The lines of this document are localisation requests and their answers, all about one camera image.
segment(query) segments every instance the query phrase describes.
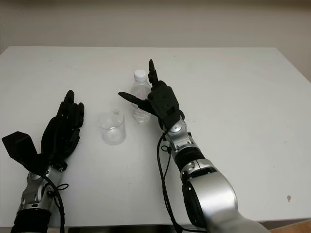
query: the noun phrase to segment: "robotic hand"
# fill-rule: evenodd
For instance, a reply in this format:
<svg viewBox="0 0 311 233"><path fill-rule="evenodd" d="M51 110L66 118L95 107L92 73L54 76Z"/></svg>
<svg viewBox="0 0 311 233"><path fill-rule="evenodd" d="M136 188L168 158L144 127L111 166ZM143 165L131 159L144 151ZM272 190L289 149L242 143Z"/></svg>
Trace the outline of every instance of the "robotic hand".
<svg viewBox="0 0 311 233"><path fill-rule="evenodd" d="M56 185L67 168L65 160L79 142L79 128L84 117L84 105L74 103L73 99L74 92L70 90L43 133L41 154L37 154L28 134L15 132L2 139L10 157L29 171L11 233L46 233L53 201L61 215L60 233L64 233L65 213L58 191L67 188L68 184Z"/></svg>
<svg viewBox="0 0 311 233"><path fill-rule="evenodd" d="M180 171L185 207L194 226L205 228L210 233L268 233L262 225L239 213L237 197L231 184L203 156L191 134L187 132L184 115L179 110L173 90L158 80L152 60L149 61L148 77L152 88L147 100L140 100L124 92L119 92L119 95L157 116L164 131L157 146L157 157L166 208L176 231L189 230L176 223L168 201L165 176L159 163L159 147L163 138L170 143L173 159Z"/></svg>

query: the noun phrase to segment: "white table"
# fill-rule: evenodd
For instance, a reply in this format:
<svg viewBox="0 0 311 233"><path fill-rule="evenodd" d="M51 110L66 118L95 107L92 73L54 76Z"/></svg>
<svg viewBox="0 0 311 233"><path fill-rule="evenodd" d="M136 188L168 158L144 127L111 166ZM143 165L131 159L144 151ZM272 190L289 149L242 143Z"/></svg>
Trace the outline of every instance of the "white table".
<svg viewBox="0 0 311 233"><path fill-rule="evenodd" d="M136 124L118 96L150 58L245 217L311 217L311 84L278 50L10 47L0 56L0 137L28 133L40 151L66 92L85 105L81 139L62 176L70 184L61 192L67 226L171 223L156 163L157 120ZM96 124L99 112L114 108L126 120L118 146L105 144ZM13 225L27 173L0 143L0 227ZM177 221L189 223L174 163L167 187ZM51 225L58 223L54 214Z"/></svg>

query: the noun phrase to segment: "clear plastic bottle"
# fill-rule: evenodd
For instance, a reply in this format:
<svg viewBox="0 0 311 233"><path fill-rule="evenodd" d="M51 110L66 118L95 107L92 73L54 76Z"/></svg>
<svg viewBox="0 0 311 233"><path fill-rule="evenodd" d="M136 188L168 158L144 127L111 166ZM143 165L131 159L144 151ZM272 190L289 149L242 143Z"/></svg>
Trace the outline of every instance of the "clear plastic bottle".
<svg viewBox="0 0 311 233"><path fill-rule="evenodd" d="M147 83L147 73L144 70L138 69L134 73L134 83L131 88L131 94L141 100L145 100L148 94L151 92L151 87ZM150 119L150 113L147 113L137 107L136 104L133 106L133 117L137 123L145 123Z"/></svg>

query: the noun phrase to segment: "bottle cap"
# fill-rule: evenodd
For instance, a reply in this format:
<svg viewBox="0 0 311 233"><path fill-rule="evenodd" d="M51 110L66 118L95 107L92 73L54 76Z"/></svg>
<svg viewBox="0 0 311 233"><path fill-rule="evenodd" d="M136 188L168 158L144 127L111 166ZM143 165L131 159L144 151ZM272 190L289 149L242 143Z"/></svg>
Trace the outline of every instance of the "bottle cap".
<svg viewBox="0 0 311 233"><path fill-rule="evenodd" d="M134 72L134 79L139 83L147 81L147 73L142 69L138 69Z"/></svg>

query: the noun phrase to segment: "black cable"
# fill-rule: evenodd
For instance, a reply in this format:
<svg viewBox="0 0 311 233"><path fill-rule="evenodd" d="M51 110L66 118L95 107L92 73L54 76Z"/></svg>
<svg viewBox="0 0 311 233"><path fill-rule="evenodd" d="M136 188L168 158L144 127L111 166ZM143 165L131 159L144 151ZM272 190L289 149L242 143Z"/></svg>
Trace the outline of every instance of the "black cable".
<svg viewBox="0 0 311 233"><path fill-rule="evenodd" d="M60 214L60 233L65 233L65 211L64 211L64 205L63 205L63 201L62 201L62 198L59 194L59 191L58 191L58 187L64 185L60 185L58 187L56 187L54 185L54 183L47 177L47 176L41 176L43 179L45 179L49 185L53 188L54 190L54 193L58 199L58 203L56 202L56 198L54 197L54 201L56 203L56 206L59 210L59 214Z"/></svg>
<svg viewBox="0 0 311 233"><path fill-rule="evenodd" d="M167 171L168 171L168 169L169 169L169 165L170 165L170 161L171 161L171 151L172 151L172 148L163 145L163 146L161 147L161 150L163 150L163 151L165 151L165 152L167 152L167 153L169 154L169 160L168 160L168 162L167 162L167 166L166 166L166 169L165 169L165 172L164 172L164 179L165 179L166 173L167 173Z"/></svg>
<svg viewBox="0 0 311 233"><path fill-rule="evenodd" d="M182 231L206 233L206 231L201 231L201 230L190 230L190 229L183 228L183 227L180 226L180 225L176 222L176 220L175 220L175 217L174 217L174 214L173 214L173 211L172 211L172 207L171 207L171 204L170 204L169 196L168 196L168 194L167 194L166 185L165 185L165 177L164 177L164 175L163 175L163 170L162 170L161 160L160 160L160 145L161 145L161 142L162 142L163 138L165 137L165 135L166 135L167 133L168 133L168 130L167 130L165 133L163 133L163 135L160 137L159 142L158 142L157 147L156 147L156 159L157 159L157 164L158 164L159 171L160 171L160 176L161 176L162 192L163 192L165 207L166 207L166 209L167 209L167 212L168 212L169 215L170 215L172 224L174 225L174 228L175 228L175 230L176 230L177 233L181 233Z"/></svg>
<svg viewBox="0 0 311 233"><path fill-rule="evenodd" d="M170 161L171 161L171 154L169 154L169 160L167 162L167 166L166 166L166 169L165 169L165 172L164 172L164 179L166 177L167 170L169 169Z"/></svg>

